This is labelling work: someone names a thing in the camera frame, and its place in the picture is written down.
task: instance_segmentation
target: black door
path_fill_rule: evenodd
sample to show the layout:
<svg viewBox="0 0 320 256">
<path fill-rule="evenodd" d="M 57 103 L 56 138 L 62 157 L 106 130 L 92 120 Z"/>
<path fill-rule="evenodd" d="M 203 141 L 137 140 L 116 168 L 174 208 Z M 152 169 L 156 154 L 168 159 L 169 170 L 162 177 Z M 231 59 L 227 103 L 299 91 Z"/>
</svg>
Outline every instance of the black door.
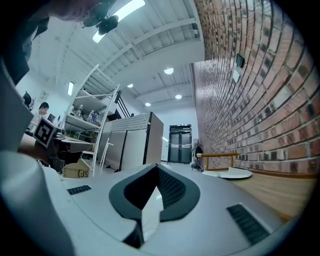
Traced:
<svg viewBox="0 0 320 256">
<path fill-rule="evenodd" d="M 170 133 L 169 162 L 189 164 L 192 160 L 191 132 Z"/>
</svg>

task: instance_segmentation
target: air vent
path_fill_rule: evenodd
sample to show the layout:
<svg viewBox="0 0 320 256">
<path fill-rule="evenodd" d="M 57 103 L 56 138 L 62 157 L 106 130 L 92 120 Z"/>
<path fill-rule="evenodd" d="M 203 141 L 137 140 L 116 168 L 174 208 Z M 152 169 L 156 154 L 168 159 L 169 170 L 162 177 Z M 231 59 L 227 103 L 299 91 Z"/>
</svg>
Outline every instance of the air vent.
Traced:
<svg viewBox="0 0 320 256">
<path fill-rule="evenodd" d="M 241 204 L 228 207 L 227 211 L 251 245 L 259 243 L 269 235 L 266 229 Z"/>
<path fill-rule="evenodd" d="M 84 186 L 77 186 L 74 188 L 69 188 L 67 189 L 67 191 L 69 192 L 70 195 L 75 195 L 75 194 L 79 194 L 81 192 L 85 192 L 90 190 L 91 187 L 89 187 L 88 185 L 84 185 Z"/>
</svg>

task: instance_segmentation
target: water bottle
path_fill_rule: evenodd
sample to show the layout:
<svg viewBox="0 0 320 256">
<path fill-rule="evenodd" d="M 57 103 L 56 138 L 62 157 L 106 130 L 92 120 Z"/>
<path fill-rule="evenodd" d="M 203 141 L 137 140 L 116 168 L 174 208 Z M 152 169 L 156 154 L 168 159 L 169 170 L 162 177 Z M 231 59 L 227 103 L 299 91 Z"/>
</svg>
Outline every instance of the water bottle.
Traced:
<svg viewBox="0 0 320 256">
<path fill-rule="evenodd" d="M 94 111 L 91 110 L 91 112 L 90 112 L 88 118 L 86 119 L 86 121 L 87 121 L 88 123 L 91 123 L 93 117 L 94 117 Z"/>
<path fill-rule="evenodd" d="M 83 108 L 83 107 L 84 107 L 84 106 L 81 104 L 80 107 L 78 108 L 78 110 L 76 111 L 75 115 L 76 115 L 77 117 L 80 117 L 80 116 L 81 116 L 81 112 L 82 112 L 82 108 Z"/>
<path fill-rule="evenodd" d="M 97 115 L 98 115 L 98 113 L 95 112 L 94 115 L 93 115 L 92 121 L 91 121 L 92 124 L 93 124 L 95 121 L 97 121 Z"/>
</svg>

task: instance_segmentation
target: black vent grille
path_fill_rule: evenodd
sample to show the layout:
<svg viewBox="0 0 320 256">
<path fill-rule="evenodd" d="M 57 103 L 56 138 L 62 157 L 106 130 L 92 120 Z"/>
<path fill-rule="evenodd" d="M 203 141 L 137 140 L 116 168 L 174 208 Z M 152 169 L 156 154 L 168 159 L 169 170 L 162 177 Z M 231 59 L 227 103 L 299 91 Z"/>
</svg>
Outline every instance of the black vent grille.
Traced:
<svg viewBox="0 0 320 256">
<path fill-rule="evenodd" d="M 159 169 L 157 188 L 162 196 L 163 209 L 175 204 L 186 193 L 186 186 L 178 179 Z"/>
<path fill-rule="evenodd" d="M 269 235 L 267 230 L 241 204 L 228 207 L 227 211 L 251 245 L 259 243 Z"/>
<path fill-rule="evenodd" d="M 74 188 L 69 188 L 67 189 L 67 191 L 69 192 L 70 195 L 75 195 L 75 194 L 79 194 L 81 192 L 85 192 L 90 190 L 91 187 L 89 187 L 88 185 L 84 185 L 84 186 L 77 186 Z"/>
</svg>

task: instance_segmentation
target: shelving unit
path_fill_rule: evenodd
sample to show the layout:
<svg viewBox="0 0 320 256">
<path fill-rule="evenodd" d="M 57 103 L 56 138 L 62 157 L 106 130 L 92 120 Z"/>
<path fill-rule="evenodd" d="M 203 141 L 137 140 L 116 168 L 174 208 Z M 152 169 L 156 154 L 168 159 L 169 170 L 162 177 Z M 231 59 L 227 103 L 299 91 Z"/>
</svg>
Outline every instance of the shelving unit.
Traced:
<svg viewBox="0 0 320 256">
<path fill-rule="evenodd" d="M 72 131 L 77 133 L 82 132 L 97 132 L 95 139 L 95 148 L 93 152 L 85 151 L 84 154 L 93 155 L 91 168 L 93 170 L 92 175 L 95 175 L 96 161 L 98 147 L 101 140 L 102 131 L 104 129 L 107 116 L 114 114 L 116 110 L 115 99 L 119 91 L 119 84 L 115 84 L 109 77 L 107 77 L 97 64 L 91 72 L 83 80 L 82 84 L 73 95 L 71 103 L 66 111 L 62 123 L 66 131 Z M 97 124 L 89 123 L 86 120 L 82 120 L 76 116 L 68 113 L 71 105 L 74 105 L 74 109 L 78 109 L 80 105 L 83 105 L 82 112 L 88 115 L 92 110 L 94 112 L 101 113 L 103 115 L 100 126 Z"/>
<path fill-rule="evenodd" d="M 87 135 L 84 135 L 84 134 L 79 134 L 79 137 L 81 137 L 81 138 L 88 138 L 88 139 L 90 139 L 90 140 L 96 140 L 96 137 L 92 137 L 92 136 L 87 136 Z"/>
<path fill-rule="evenodd" d="M 69 130 L 72 130 L 75 132 L 91 132 L 91 131 L 100 130 L 100 126 L 81 120 L 80 118 L 70 114 L 66 115 L 65 127 L 66 126 L 69 128 Z"/>
</svg>

